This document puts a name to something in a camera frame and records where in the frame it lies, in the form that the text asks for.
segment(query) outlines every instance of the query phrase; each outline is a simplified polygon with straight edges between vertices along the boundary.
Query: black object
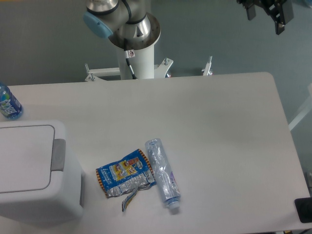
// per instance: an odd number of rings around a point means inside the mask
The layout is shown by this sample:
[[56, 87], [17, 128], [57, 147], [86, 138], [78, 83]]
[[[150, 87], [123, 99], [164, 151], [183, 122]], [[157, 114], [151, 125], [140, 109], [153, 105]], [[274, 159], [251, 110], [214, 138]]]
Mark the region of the black object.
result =
[[302, 223], [312, 223], [312, 197], [296, 199], [294, 204], [300, 221]]
[[247, 11], [248, 20], [255, 16], [255, 5], [264, 9], [268, 16], [275, 22], [275, 32], [277, 35], [285, 30], [285, 24], [293, 19], [293, 4], [291, 0], [237, 0], [243, 4]]

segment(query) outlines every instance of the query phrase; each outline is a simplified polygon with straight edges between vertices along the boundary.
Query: white table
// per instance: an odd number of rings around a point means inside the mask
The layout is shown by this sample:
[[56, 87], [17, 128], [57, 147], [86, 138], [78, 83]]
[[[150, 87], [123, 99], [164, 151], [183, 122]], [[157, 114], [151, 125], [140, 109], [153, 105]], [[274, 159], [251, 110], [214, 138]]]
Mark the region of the white table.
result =
[[[273, 77], [268, 73], [11, 87], [21, 120], [59, 119], [86, 177], [81, 220], [15, 234], [243, 234], [311, 228], [294, 200], [309, 192]], [[107, 199], [95, 168], [162, 139], [182, 194], [180, 213], [157, 187]]]

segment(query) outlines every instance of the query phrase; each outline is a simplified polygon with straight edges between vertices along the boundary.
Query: bottle label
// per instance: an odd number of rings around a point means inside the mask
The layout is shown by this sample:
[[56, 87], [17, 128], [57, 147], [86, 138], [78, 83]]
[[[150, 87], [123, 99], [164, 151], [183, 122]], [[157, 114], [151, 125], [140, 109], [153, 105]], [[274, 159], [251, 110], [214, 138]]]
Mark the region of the bottle label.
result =
[[173, 172], [171, 172], [171, 174], [170, 174], [170, 181], [171, 181], [172, 189], [175, 190], [178, 194], [180, 194], [180, 191], [179, 191], [179, 188], [177, 187], [176, 179], [175, 179]]
[[21, 112], [21, 104], [14, 95], [4, 94], [0, 101], [0, 112], [5, 117], [14, 117]]

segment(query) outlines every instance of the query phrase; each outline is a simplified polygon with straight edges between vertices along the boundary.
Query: snack wrapper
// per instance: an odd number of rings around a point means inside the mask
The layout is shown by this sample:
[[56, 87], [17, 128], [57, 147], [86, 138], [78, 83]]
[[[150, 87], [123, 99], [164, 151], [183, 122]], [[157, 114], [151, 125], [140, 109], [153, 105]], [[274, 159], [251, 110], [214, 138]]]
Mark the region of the snack wrapper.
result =
[[150, 162], [140, 149], [120, 161], [97, 168], [96, 173], [107, 198], [148, 189], [156, 183]]

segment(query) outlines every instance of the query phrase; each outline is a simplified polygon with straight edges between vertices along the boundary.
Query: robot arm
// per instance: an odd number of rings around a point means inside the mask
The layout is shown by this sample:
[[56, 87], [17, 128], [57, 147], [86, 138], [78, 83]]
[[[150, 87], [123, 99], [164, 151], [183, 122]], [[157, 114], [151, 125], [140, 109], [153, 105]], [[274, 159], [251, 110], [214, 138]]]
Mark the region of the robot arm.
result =
[[277, 35], [285, 30], [285, 24], [293, 19], [293, 5], [291, 0], [237, 0], [247, 11], [248, 20], [255, 17], [255, 5], [264, 9], [275, 22]]

